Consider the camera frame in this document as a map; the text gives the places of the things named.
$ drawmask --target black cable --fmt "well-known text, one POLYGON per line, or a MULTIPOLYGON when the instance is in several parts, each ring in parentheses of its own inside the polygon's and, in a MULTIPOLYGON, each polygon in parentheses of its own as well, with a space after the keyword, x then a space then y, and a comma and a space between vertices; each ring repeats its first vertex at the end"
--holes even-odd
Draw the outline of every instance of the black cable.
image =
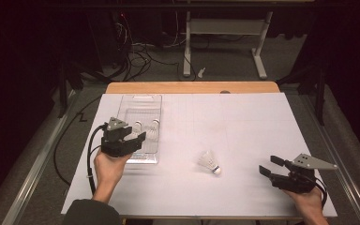
POLYGON ((96 149, 98 149, 99 147, 101 147, 101 145, 95 147, 95 148, 92 150, 92 152, 90 152, 90 154, 92 155, 92 154, 96 151, 96 149))
POLYGON ((54 164, 54 169, 55 172, 57 173, 58 177, 60 177, 60 179, 66 183, 68 186, 71 185, 71 183, 64 178, 64 176, 60 173, 60 171, 58 170, 58 166, 57 166, 57 160, 56 160, 56 155, 57 155, 57 148, 59 143, 61 142, 61 140, 63 139, 64 135, 66 134, 66 132, 68 131, 69 127, 71 126, 71 124, 75 121, 75 119, 80 115, 81 118, 83 118, 83 110, 85 110, 89 105, 91 105, 93 102, 95 102, 96 100, 98 100, 99 98, 101 98, 101 96, 96 97, 95 99, 93 99, 92 101, 90 101, 89 103, 87 103, 83 108, 81 108, 81 110, 79 112, 76 113, 76 115, 72 118, 72 120, 69 122, 69 124, 67 125, 67 127, 64 129, 63 133, 61 133, 60 138, 58 139, 55 147, 54 147, 54 151, 53 151, 53 164, 54 164))
POLYGON ((142 68, 142 67, 144 67, 146 64, 150 63, 150 61, 151 61, 150 59, 147 59, 147 58, 143 57, 139 52, 134 53, 134 54, 139 55, 139 57, 133 57, 133 58, 130 60, 130 64, 131 64, 133 67, 135 67, 135 68, 142 68), (142 59, 142 65, 141 65, 141 66, 133 64, 133 61, 136 61, 136 60, 138 60, 138 59, 142 59))
POLYGON ((93 139, 95 138, 96 134, 99 130, 105 129, 108 126, 108 124, 100 125, 98 126, 95 131, 93 131, 92 136, 90 136, 89 145, 87 147, 87 177, 89 178, 89 185, 90 189, 92 190, 92 194, 95 194, 96 186, 95 186, 95 180, 93 179, 93 173, 92 173, 92 167, 90 166, 90 157, 92 156, 92 143, 93 139))
POLYGON ((129 59, 128 55, 126 57, 126 60, 127 60, 127 64, 128 64, 127 73, 125 74, 124 78, 122 79, 122 82, 124 82, 128 78, 128 75, 130 74, 130 70, 131 70, 131 63, 130 63, 130 59, 129 59))
POLYGON ((303 174, 299 174, 300 177, 303 177, 304 179, 308 180, 310 183, 313 183, 315 185, 315 187, 319 188, 320 191, 322 192, 322 209, 323 207, 325 206, 326 204, 326 200, 327 200, 327 197, 328 197, 328 192, 326 190, 326 186, 325 184, 323 183, 323 181, 321 181, 320 179, 318 178, 315 178, 316 180, 320 181, 321 184, 322 184, 322 187, 316 182, 316 181, 313 181, 311 180, 309 177, 303 175, 303 174))
POLYGON ((127 78, 127 79, 125 80, 125 82, 128 82, 128 81, 130 81, 131 79, 134 80, 136 77, 144 74, 144 72, 146 72, 150 67, 151 67, 151 63, 146 63, 145 65, 143 65, 143 66, 140 68, 139 72, 137 72, 137 73, 134 74, 134 75, 131 75, 129 78, 127 78))
POLYGON ((127 68, 128 68, 128 61, 124 60, 124 62, 121 64, 121 67, 118 70, 116 70, 114 73, 109 75, 108 77, 111 79, 115 78, 115 77, 121 75, 125 70, 127 70, 127 68))
POLYGON ((160 63, 160 64, 162 64, 162 65, 168 65, 168 66, 176 65, 176 75, 178 76, 178 74, 179 74, 179 66, 180 66, 179 63, 164 63, 164 62, 160 62, 160 61, 154 59, 153 56, 151 56, 151 54, 147 51, 147 48, 145 48, 145 53, 148 55, 148 57, 150 57, 150 60, 151 60, 151 61, 154 61, 154 62, 156 62, 156 63, 160 63))
POLYGON ((192 82, 195 82, 195 80, 197 79, 197 73, 195 72, 194 67, 193 67, 192 64, 188 61, 188 59, 186 58, 185 55, 184 55, 184 58, 185 58, 186 61, 189 63, 189 66, 191 67, 191 70, 192 70, 192 72, 194 73, 194 79, 192 79, 191 81, 192 81, 192 82))
POLYGON ((146 48, 147 48, 147 46, 145 43, 144 44, 133 44, 132 51, 130 51, 130 53, 143 53, 146 50, 146 48), (134 47, 141 47, 141 49, 138 51, 137 50, 135 51, 134 47))

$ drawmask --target forearm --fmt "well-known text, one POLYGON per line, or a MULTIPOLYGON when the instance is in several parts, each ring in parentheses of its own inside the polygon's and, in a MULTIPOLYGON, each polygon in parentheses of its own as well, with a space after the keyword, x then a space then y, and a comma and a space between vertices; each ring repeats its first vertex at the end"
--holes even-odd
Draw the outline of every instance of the forearm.
POLYGON ((114 183, 110 182, 101 182, 98 184, 95 194, 93 195, 93 200, 99 201, 102 203, 108 203, 111 196, 113 195, 113 189, 115 188, 114 183))
POLYGON ((308 214, 305 217, 303 217, 303 220, 306 225, 328 225, 329 224, 322 213, 308 214))

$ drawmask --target clear plastic container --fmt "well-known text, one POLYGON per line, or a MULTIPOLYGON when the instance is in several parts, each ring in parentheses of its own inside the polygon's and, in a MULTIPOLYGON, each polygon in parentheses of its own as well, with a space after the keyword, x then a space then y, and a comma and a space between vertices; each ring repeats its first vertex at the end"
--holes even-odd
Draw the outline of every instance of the clear plastic container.
POLYGON ((134 139, 146 132, 142 149, 133 153, 127 163, 153 163, 159 161, 159 122, 162 96, 160 95, 124 95, 117 118, 132 126, 132 133, 125 140, 134 139))

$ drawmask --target white paper sheet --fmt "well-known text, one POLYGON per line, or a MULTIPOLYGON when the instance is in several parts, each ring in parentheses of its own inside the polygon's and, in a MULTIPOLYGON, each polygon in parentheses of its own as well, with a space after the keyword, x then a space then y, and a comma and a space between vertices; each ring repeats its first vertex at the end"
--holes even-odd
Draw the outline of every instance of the white paper sheet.
MULTIPOLYGON (((160 162, 126 166, 110 200, 121 215, 297 217, 291 199, 259 174, 259 165, 273 173, 288 173, 286 168, 270 162, 272 155, 284 159, 294 159, 300 153, 310 155, 284 94, 162 96, 160 162), (222 169, 220 176, 197 164, 206 150, 214 152, 222 169)), ((117 115, 121 97, 103 95, 90 133, 117 115)), ((93 146, 99 145, 101 135, 97 134, 93 146)), ((63 214, 74 200, 92 197, 86 178, 86 152, 87 143, 63 214)), ((330 198, 323 213, 337 216, 330 198)))

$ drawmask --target hand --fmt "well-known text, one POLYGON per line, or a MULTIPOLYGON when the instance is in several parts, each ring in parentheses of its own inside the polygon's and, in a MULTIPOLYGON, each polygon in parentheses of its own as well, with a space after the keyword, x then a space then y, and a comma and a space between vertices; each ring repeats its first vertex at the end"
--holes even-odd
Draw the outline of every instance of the hand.
POLYGON ((309 193, 297 194, 289 190, 282 189, 287 195, 289 195, 299 213, 302 215, 304 222, 307 225, 328 224, 323 217, 323 205, 321 202, 321 191, 315 187, 309 193))
POLYGON ((123 157, 110 157, 102 153, 100 149, 98 150, 95 157, 97 188, 93 200, 108 203, 130 157, 131 154, 123 157))

